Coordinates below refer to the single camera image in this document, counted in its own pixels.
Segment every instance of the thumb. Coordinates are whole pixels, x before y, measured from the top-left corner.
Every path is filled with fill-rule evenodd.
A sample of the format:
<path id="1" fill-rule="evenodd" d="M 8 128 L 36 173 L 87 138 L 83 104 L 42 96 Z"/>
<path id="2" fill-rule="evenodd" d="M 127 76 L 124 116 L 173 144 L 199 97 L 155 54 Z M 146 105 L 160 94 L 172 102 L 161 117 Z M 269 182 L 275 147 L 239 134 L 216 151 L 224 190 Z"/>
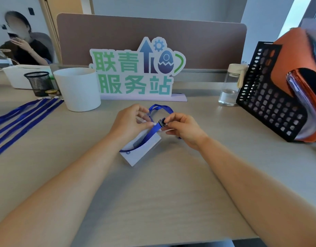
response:
<path id="1" fill-rule="evenodd" d="M 178 122 L 178 121 L 172 121 L 168 123 L 168 127 L 176 129 L 176 130 L 182 130 L 184 128 L 184 123 Z"/>
<path id="2" fill-rule="evenodd" d="M 154 125 L 153 122 L 144 122 L 144 123 L 139 124 L 139 128 L 140 128 L 140 130 L 141 130 L 141 132 L 142 132 L 142 131 L 145 130 L 145 129 L 152 128 L 153 125 Z"/>

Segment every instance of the black buckle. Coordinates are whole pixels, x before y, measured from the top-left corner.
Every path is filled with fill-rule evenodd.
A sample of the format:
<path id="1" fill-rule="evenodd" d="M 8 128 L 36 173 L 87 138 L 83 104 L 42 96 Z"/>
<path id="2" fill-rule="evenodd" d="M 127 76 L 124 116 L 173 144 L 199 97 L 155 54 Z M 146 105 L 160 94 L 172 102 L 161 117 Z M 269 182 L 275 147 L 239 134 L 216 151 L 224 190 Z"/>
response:
<path id="1" fill-rule="evenodd" d="M 166 123 L 164 123 L 165 118 L 162 118 L 161 120 L 158 121 L 159 125 L 163 128 Z"/>

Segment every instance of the left hand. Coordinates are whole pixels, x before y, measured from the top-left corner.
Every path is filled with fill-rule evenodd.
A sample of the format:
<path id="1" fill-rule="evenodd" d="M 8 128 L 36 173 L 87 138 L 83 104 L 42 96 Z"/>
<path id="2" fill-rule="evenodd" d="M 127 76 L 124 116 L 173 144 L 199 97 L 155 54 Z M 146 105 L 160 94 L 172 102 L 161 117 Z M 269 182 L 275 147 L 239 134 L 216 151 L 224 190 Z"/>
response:
<path id="1" fill-rule="evenodd" d="M 22 40 L 20 38 L 16 37 L 14 39 L 11 39 L 11 42 L 19 46 L 20 48 L 24 49 L 28 53 L 30 53 L 33 50 L 32 47 L 29 45 L 29 43 L 27 43 L 25 40 Z"/>
<path id="2" fill-rule="evenodd" d="M 140 104 L 134 104 L 121 110 L 112 125 L 109 134 L 113 137 L 122 139 L 126 145 L 133 140 L 141 131 L 152 128 L 154 123 L 147 116 L 149 110 Z M 147 122 L 140 123 L 136 116 L 144 119 Z"/>

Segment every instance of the lanyard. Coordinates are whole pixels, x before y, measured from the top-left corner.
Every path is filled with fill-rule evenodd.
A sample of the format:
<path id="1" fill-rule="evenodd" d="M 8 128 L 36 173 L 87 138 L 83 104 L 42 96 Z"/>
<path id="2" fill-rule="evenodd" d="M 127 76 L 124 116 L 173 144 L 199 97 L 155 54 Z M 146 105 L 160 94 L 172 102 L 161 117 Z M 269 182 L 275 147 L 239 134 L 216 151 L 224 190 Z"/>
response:
<path id="1" fill-rule="evenodd" d="M 40 103 L 34 107 L 33 109 L 25 112 L 24 114 L 22 114 L 21 116 L 19 116 L 16 120 L 12 121 L 11 123 L 9 123 L 8 125 L 4 126 L 2 129 L 0 129 L 0 134 L 4 131 L 6 131 L 8 128 L 12 127 L 13 125 L 15 125 L 16 123 L 18 123 L 19 121 L 23 120 L 25 117 L 27 117 L 28 115 L 32 114 L 34 111 L 36 111 L 38 108 L 42 107 L 46 102 L 48 101 L 48 99 L 42 99 L 40 101 Z"/>
<path id="2" fill-rule="evenodd" d="M 47 108 L 49 108 L 52 104 L 54 104 L 57 101 L 57 99 L 51 99 L 47 104 L 43 105 L 40 107 L 36 112 L 31 114 L 30 116 L 26 117 L 25 119 L 21 120 L 17 125 L 15 125 L 12 129 L 10 129 L 7 133 L 5 133 L 1 138 L 0 138 L 0 144 L 6 140 L 13 132 L 16 130 L 20 129 L 24 125 L 26 125 L 28 122 L 33 120 L 35 117 L 40 115 L 42 112 L 44 112 Z"/>
<path id="3" fill-rule="evenodd" d="M 167 111 L 169 114 L 172 114 L 173 113 L 173 110 L 172 108 L 170 108 L 169 106 L 164 106 L 164 105 L 158 105 L 158 104 L 154 104 L 152 105 L 150 108 L 149 108 L 149 117 L 151 119 L 151 121 L 153 122 L 152 118 L 151 118 L 151 112 L 153 110 L 160 110 L 160 109 L 164 109 L 165 111 Z M 151 128 L 151 130 L 148 132 L 148 134 L 143 138 L 143 140 L 141 141 L 141 143 L 135 147 L 134 149 L 132 150 L 120 150 L 119 152 L 130 152 L 130 151 L 133 151 L 139 147 L 141 147 L 142 145 L 144 145 L 156 132 L 158 132 L 161 128 L 163 128 L 166 124 L 164 123 L 164 120 L 165 118 L 163 119 L 160 119 L 158 121 L 158 123 L 153 127 Z"/>
<path id="4" fill-rule="evenodd" d="M 6 121 L 14 118 L 15 116 L 19 115 L 20 113 L 22 113 L 23 111 L 25 111 L 28 107 L 32 107 L 33 105 L 35 105 L 37 102 L 39 102 L 40 100 L 33 100 L 30 101 L 22 106 L 17 107 L 16 109 L 12 110 L 11 112 L 0 116 L 0 125 L 5 123 Z"/>
<path id="5" fill-rule="evenodd" d="M 50 104 L 55 103 L 55 101 L 57 99 L 53 99 L 51 100 Z M 41 116 L 39 116 L 37 119 L 31 121 L 24 129 L 22 129 L 18 134 L 16 134 L 10 141 L 8 141 L 6 144 L 4 144 L 1 148 L 0 148 L 0 154 L 2 152 L 4 152 L 8 147 L 10 147 L 15 141 L 17 141 L 19 138 L 21 138 L 26 132 L 28 132 L 31 128 L 33 128 L 35 125 L 37 125 L 40 121 L 42 121 L 47 115 L 49 115 L 51 112 L 53 112 L 58 106 L 60 106 L 62 103 L 64 102 L 64 100 L 60 100 L 59 102 L 57 102 L 56 104 L 54 104 L 53 106 L 49 107 Z"/>

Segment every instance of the sign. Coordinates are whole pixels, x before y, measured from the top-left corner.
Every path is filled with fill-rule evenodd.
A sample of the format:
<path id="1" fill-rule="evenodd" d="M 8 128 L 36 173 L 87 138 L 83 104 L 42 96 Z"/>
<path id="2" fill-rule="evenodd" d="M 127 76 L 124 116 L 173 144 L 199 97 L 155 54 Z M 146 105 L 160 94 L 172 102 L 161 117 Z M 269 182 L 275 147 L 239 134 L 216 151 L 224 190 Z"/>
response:
<path id="1" fill-rule="evenodd" d="M 101 93 L 152 98 L 171 96 L 173 76 L 185 66 L 185 56 L 167 47 L 166 40 L 144 37 L 138 50 L 90 49 Z"/>

